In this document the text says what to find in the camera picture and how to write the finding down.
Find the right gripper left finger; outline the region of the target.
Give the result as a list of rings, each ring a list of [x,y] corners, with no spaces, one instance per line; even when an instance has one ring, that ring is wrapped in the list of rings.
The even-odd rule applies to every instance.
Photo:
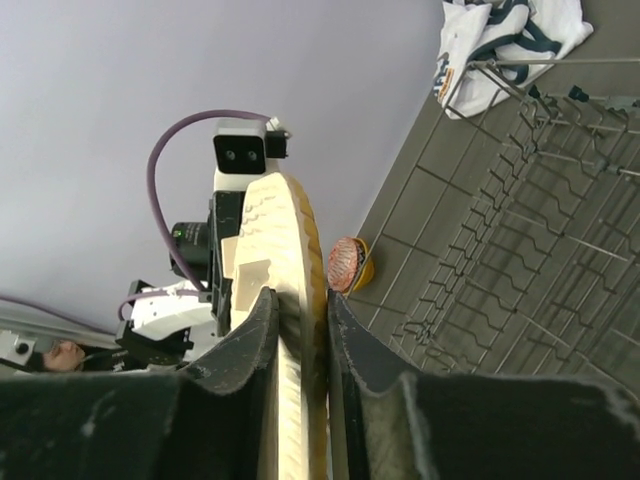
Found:
[[[5,479],[274,479],[279,305],[178,372],[23,375],[1,384]]]

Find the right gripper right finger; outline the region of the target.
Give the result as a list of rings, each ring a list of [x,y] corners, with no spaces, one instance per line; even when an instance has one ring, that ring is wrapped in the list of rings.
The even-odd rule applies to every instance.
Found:
[[[580,376],[426,373],[328,295],[336,479],[635,479],[639,405]]]

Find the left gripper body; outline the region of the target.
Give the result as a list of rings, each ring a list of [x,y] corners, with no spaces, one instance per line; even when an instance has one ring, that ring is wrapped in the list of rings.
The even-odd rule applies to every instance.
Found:
[[[171,235],[217,320],[230,320],[232,281],[223,276],[221,241],[239,234],[244,192],[215,192],[204,222],[178,222]]]

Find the yellow woven-pattern plate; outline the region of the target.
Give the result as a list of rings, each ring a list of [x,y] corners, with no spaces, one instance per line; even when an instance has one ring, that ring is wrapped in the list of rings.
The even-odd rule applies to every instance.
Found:
[[[271,173],[246,190],[238,235],[221,242],[231,280],[231,327],[249,317],[259,291],[278,300],[272,479],[327,474],[327,293],[313,209],[292,176]]]

